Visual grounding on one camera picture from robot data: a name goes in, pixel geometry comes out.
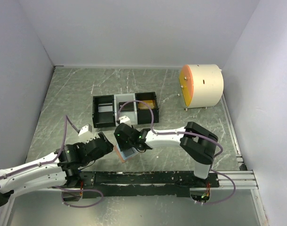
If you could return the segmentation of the orange leather card holder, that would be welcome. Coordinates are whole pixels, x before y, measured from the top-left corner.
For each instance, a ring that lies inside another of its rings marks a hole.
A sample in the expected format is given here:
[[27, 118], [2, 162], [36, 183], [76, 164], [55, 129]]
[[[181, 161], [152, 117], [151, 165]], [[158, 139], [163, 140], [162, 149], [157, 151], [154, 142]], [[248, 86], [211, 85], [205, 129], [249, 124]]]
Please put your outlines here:
[[114, 150], [122, 163], [125, 163], [126, 161], [133, 158], [139, 153], [135, 148], [129, 148], [127, 150], [122, 151], [119, 145], [116, 145], [114, 147]]

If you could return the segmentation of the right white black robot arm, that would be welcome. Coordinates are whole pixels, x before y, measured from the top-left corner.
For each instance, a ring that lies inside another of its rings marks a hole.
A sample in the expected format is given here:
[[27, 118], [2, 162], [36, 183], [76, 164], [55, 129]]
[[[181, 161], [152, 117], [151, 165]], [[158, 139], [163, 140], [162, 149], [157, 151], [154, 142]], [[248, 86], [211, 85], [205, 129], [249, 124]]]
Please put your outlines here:
[[169, 130], [135, 129], [120, 123], [114, 132], [118, 150], [124, 156], [129, 150], [145, 152], [159, 147], [182, 148], [194, 161], [193, 184], [203, 187], [209, 181], [209, 171], [215, 158], [218, 137], [195, 122]]

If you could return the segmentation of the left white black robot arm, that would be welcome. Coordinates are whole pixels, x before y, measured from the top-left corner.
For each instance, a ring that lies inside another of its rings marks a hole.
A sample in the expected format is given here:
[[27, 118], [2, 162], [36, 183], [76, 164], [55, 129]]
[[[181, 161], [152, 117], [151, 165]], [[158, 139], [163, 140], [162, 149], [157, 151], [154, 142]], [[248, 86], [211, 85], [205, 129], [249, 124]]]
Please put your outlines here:
[[113, 144], [100, 132], [97, 137], [64, 145], [40, 159], [0, 169], [0, 207], [11, 198], [47, 187], [77, 187], [79, 168], [113, 151]]

